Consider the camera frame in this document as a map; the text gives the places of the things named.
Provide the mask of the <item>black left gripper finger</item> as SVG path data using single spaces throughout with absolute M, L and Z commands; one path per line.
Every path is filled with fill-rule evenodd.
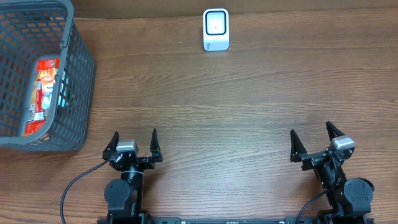
M 162 162 L 163 155 L 160 149 L 158 137 L 157 137 L 157 130 L 154 128 L 152 132 L 152 139 L 150 142 L 150 152 L 152 154 L 152 158 L 154 162 Z
M 110 140 L 109 144 L 105 147 L 102 155 L 102 159 L 110 159 L 112 153 L 116 150 L 119 142 L 119 133 L 116 131 Z

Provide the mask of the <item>red orange snack bag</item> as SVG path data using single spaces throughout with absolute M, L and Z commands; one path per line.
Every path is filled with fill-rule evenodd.
M 59 58 L 42 59 L 36 62 L 34 86 L 29 101 L 24 136 L 36 133 L 47 120 L 59 63 Z

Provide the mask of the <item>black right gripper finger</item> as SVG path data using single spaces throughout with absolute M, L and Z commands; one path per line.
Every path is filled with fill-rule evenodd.
M 290 161 L 301 162 L 302 157 L 307 156 L 307 150 L 304 148 L 298 134 L 295 132 L 294 129 L 290 131 L 290 141 L 291 141 Z
M 327 121 L 327 122 L 326 122 L 326 129 L 327 129 L 328 136 L 329 136 L 329 139 L 330 139 L 330 140 L 345 135 L 345 134 L 344 134 L 343 132 L 341 132 L 336 126 L 334 126 L 334 125 L 332 124 L 332 122 L 330 122 L 330 121 Z

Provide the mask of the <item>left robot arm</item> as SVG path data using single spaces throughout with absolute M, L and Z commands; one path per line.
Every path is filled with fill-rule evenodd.
M 144 171 L 154 169 L 163 161 L 157 131 L 153 130 L 150 142 L 150 156 L 139 157 L 135 140 L 120 140 L 115 132 L 103 151 L 103 159 L 120 172 L 120 178 L 112 180 L 104 189 L 108 213 L 98 224 L 153 224 L 154 218 L 142 208 Z

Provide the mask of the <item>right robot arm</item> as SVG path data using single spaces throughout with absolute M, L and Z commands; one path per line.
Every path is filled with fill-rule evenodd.
M 355 150 L 354 140 L 331 122 L 326 122 L 330 145 L 322 152 L 309 154 L 295 130 L 290 131 L 290 161 L 302 163 L 302 170 L 313 170 L 323 191 L 307 202 L 295 218 L 303 223 L 304 211 L 320 197 L 325 196 L 328 210 L 319 210 L 310 223 L 374 223 L 367 219 L 371 212 L 374 185 L 364 178 L 347 179 L 342 165 Z

